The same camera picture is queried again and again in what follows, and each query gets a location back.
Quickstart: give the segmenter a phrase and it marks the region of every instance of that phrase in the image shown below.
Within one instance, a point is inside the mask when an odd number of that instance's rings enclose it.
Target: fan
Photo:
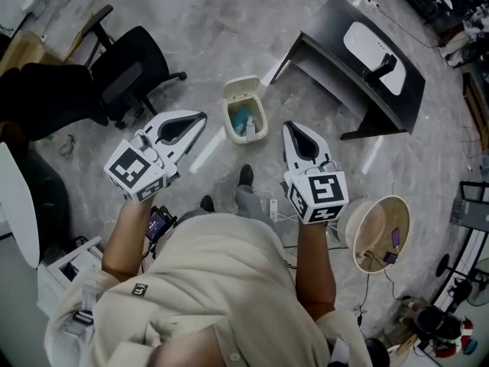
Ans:
[[[474,307],[489,303],[489,258],[479,261],[471,273],[473,288],[467,299]]]

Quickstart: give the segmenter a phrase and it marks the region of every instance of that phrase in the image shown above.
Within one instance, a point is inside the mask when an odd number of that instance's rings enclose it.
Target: white box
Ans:
[[[167,185],[164,171],[127,140],[123,140],[114,151],[104,171],[127,198],[138,203]]]
[[[345,173],[292,176],[287,197],[304,224],[336,220],[349,203]]]

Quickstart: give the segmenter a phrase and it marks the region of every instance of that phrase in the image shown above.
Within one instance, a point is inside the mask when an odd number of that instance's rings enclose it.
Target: black desk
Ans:
[[[343,41],[354,22],[364,24],[398,57],[400,61],[397,63],[403,64],[406,77],[399,95],[392,93],[380,80],[371,84],[364,81],[364,74],[370,70]],[[363,119],[356,132],[344,133],[341,140],[413,133],[425,80],[390,38],[346,0],[328,0],[319,9],[301,31],[271,83],[288,61],[295,63]],[[346,95],[343,92],[343,99],[335,91],[337,86],[348,89]]]

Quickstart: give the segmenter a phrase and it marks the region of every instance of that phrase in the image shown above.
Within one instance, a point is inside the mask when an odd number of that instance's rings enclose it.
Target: trash bin lid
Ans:
[[[244,94],[253,94],[259,85],[260,79],[255,75],[230,80],[224,85],[224,97],[225,99],[232,99]]]

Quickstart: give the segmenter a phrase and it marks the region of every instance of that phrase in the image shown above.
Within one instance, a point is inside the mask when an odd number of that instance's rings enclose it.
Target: desk leg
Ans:
[[[299,49],[299,45],[302,42],[302,40],[303,40],[303,34],[300,33],[299,37],[297,37],[296,41],[293,43],[292,47],[290,48],[289,53],[287,53],[282,63],[280,64],[277,72],[274,74],[274,77],[272,77],[270,84],[274,84],[277,81],[277,76],[279,75],[280,71],[283,69],[283,67],[285,67],[285,64],[287,64],[287,62],[297,52],[297,49]]]
[[[381,135],[395,135],[404,133],[406,130],[398,129],[391,120],[382,112],[378,106],[370,106],[364,120],[355,132],[346,132],[341,135],[340,140],[353,140],[355,138],[371,138]]]

